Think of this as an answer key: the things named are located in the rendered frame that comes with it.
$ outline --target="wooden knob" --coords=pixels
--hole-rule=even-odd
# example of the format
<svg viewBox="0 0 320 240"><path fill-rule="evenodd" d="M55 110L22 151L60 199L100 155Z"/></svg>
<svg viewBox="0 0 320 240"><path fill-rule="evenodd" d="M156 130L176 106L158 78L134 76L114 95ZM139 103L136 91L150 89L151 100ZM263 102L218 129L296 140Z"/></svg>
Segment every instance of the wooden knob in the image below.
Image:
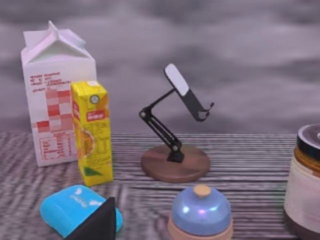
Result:
<svg viewBox="0 0 320 240"><path fill-rule="evenodd" d="M205 198L211 194L211 188L207 185L197 185L193 188L193 192L199 198Z"/></svg>

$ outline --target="dark jar bottom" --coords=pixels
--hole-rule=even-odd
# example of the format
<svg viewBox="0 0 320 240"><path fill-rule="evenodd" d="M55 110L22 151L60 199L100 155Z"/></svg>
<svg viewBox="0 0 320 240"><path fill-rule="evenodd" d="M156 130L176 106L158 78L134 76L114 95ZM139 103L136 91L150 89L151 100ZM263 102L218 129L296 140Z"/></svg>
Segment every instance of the dark jar bottom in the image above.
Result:
<svg viewBox="0 0 320 240"><path fill-rule="evenodd" d="M309 229L306 229L305 227L297 224L295 221L293 221L286 211L283 211L283 218L284 223L286 224L288 230L290 233L296 235L301 240L316 240L320 239L320 233L317 233L315 231L311 231Z"/></svg>

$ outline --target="table surface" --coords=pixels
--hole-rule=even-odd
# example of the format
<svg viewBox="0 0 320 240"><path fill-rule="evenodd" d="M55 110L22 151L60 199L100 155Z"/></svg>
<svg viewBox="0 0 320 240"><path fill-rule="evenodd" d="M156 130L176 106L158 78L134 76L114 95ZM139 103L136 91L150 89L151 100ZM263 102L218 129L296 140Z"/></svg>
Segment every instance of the table surface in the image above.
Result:
<svg viewBox="0 0 320 240"><path fill-rule="evenodd" d="M197 182L171 184L142 172L144 151L161 142L154 135L112 136L114 182L92 187L116 197L124 216L117 240L169 240L166 223L176 194L187 186L207 184L229 199L234 240L297 240L283 224L283 205L296 135L180 134L184 144L204 150L211 170ZM60 240L39 215L42 200L82 184L76 162L37 167L32 135L0 133L0 239Z"/></svg>

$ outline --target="gray backdrop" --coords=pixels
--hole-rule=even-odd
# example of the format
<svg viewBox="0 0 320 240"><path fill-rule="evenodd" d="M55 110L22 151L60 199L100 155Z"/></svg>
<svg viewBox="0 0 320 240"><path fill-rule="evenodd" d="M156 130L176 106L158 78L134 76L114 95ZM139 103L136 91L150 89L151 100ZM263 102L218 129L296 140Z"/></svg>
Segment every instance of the gray backdrop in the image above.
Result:
<svg viewBox="0 0 320 240"><path fill-rule="evenodd" d="M150 133L138 112L169 90L169 62L216 104L197 123L171 96L154 113L175 132L295 133L320 117L319 0L0 0L0 131L31 130L23 31L48 20L86 40L114 133Z"/></svg>

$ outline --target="black lid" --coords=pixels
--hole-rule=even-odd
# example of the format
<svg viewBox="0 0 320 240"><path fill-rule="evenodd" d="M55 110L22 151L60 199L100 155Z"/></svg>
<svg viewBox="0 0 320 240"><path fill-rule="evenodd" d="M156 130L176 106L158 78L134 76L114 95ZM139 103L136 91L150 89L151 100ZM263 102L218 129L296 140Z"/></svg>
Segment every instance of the black lid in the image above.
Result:
<svg viewBox="0 0 320 240"><path fill-rule="evenodd" d="M301 127L297 134L296 145L302 153L320 161L320 124Z"/></svg>
<svg viewBox="0 0 320 240"><path fill-rule="evenodd" d="M115 240L116 239L116 201L114 197L97 208L65 240Z"/></svg>

